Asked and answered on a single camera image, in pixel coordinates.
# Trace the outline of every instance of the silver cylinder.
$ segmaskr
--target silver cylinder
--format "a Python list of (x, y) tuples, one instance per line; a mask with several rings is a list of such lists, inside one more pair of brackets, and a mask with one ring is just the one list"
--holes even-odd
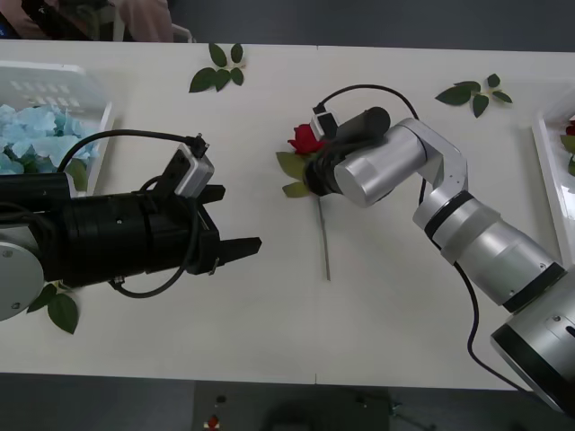
[(427, 161), (425, 149), (407, 128), (394, 126), (381, 144), (350, 155), (334, 169), (341, 193), (369, 207), (401, 184)]
[(553, 264), (527, 235), (471, 198), (435, 231), (443, 257), (465, 273), (497, 305), (507, 303)]

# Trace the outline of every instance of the white tray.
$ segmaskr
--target white tray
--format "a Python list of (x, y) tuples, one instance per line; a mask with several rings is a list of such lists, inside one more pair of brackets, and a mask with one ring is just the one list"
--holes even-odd
[[(99, 132), (110, 130), (114, 115), (111, 101), (93, 77), (79, 66), (0, 61), (0, 105), (17, 110), (56, 105)], [(106, 153), (108, 139), (96, 148), (99, 156), (88, 163), (88, 187), (80, 195), (92, 195)]]
[(560, 136), (575, 116), (575, 87), (539, 110), (532, 129), (564, 267), (575, 264), (575, 177)]

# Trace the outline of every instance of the white table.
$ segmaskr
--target white table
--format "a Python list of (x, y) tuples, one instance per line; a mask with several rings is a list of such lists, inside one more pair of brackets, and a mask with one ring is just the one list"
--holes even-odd
[[(470, 190), (558, 255), (529, 128), (537, 106), (575, 75), (575, 55), (288, 46), (245, 47), (245, 84), (188, 94), (210, 65), (205, 45), (2, 42), (0, 57), (77, 64), (97, 76), (119, 108), (116, 128), (194, 135), (211, 144), (213, 183), (227, 188), (208, 211), (223, 238), (259, 235), (260, 253), (213, 277), (183, 277), (151, 300), (107, 285), (76, 294), (74, 336), (45, 311), (0, 324), (0, 372), (89, 374), (283, 383), (507, 388), (466, 354), (471, 305), (461, 279), (411, 221), (420, 181), (407, 180), (368, 210), (325, 199), (332, 281), (324, 281), (312, 199), (288, 200), (275, 152), (327, 94), (384, 84), (468, 158)], [(434, 100), (450, 84), (500, 75), (513, 107), (470, 109)], [(408, 111), (392, 95), (351, 92), (330, 106), (340, 119), (381, 105), (393, 121)], [(164, 169), (175, 145), (111, 141), (100, 193), (139, 188)], [(146, 291), (167, 273), (134, 277)], [(479, 293), (479, 357), (516, 382), (489, 345), (503, 309)]]

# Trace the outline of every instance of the gray floor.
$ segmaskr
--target gray floor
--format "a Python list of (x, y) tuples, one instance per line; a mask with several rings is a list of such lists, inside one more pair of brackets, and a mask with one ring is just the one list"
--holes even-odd
[[(202, 42), (575, 51), (572, 0), (173, 1), (173, 20)], [(253, 430), (270, 405), (270, 393), (278, 400), (305, 390), (15, 374), (0, 374), (0, 388), (3, 431), (191, 431), (201, 429), (221, 392), (232, 394), (226, 406), (230, 421), (222, 429)], [(397, 411), (407, 419), (392, 418), (394, 431), (419, 429), (413, 423), (437, 431), (575, 429), (575, 422), (516, 392), (394, 388), (390, 396), (403, 402)], [(337, 402), (356, 411), (356, 398)], [(381, 399), (367, 397), (366, 404), (381, 418)], [(234, 416), (243, 409), (252, 413), (247, 425), (239, 423), (243, 414)]]
[[(318, 431), (568, 431), (575, 422), (513, 391), (342, 388), (0, 374), (2, 431), (258, 431), (289, 401), (321, 412)], [(217, 404), (224, 395), (226, 402)], [(401, 403), (399, 417), (389, 406)]]
[(572, 0), (173, 0), (200, 42), (575, 51)]

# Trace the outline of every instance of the green leaf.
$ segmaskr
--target green leaf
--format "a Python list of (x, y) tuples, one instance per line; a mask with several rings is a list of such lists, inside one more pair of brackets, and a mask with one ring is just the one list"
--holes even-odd
[(190, 92), (204, 92), (212, 85), (216, 78), (216, 70), (212, 67), (204, 67), (198, 71), (191, 80)]
[(215, 43), (209, 44), (209, 56), (212, 57), (212, 61), (218, 67), (227, 66), (227, 57), (223, 49), (221, 49)]
[(485, 112), (487, 105), (489, 105), (489, 97), (477, 94), (473, 98), (473, 114), (477, 119)]
[(235, 45), (232, 46), (232, 61), (234, 63), (239, 63), (240, 61), (242, 61), (242, 58), (243, 58), (242, 45), (236, 43)]
[(472, 92), (480, 92), (482, 87), (479, 83), (475, 81), (462, 81), (461, 83), (455, 84), (458, 87), (469, 87)]
[(493, 95), (495, 97), (497, 97), (500, 101), (504, 101), (506, 103), (513, 103), (511, 98), (504, 92), (500, 92), (500, 91), (493, 92)]
[(243, 84), (243, 72), (241, 69), (234, 67), (232, 69), (231, 74), (232, 74), (232, 81), (234, 81), (234, 84), (236, 84), (236, 85), (242, 85)]
[(35, 312), (36, 310), (42, 308), (44, 305), (47, 305), (52, 300), (52, 298), (56, 296), (57, 292), (58, 291), (54, 285), (47, 285), (42, 289), (34, 302), (30, 304), (27, 312)]
[(281, 189), (288, 198), (303, 198), (309, 195), (309, 190), (303, 182), (293, 182)]
[(294, 180), (304, 179), (305, 160), (294, 153), (276, 153), (281, 170)]
[(78, 159), (72, 159), (72, 162), (66, 167), (66, 173), (69, 173), (74, 180), (74, 187), (78, 191), (88, 190), (88, 172), (85, 164)]
[(61, 330), (74, 334), (78, 326), (78, 307), (72, 298), (58, 294), (48, 304), (48, 316)]
[(463, 105), (471, 99), (471, 88), (465, 85), (456, 85), (442, 92), (436, 99), (447, 105)]
[(567, 151), (575, 154), (575, 136), (561, 135), (561, 142)]
[(219, 92), (222, 88), (226, 86), (227, 83), (230, 82), (230, 73), (225, 69), (219, 69), (216, 72), (216, 79), (214, 80), (214, 84), (216, 86), (216, 90)]
[(491, 88), (495, 88), (497, 87), (499, 84), (501, 84), (501, 80), (500, 78), (493, 74), (493, 75), (489, 75), (489, 77), (487, 78), (487, 84), (491, 87)]

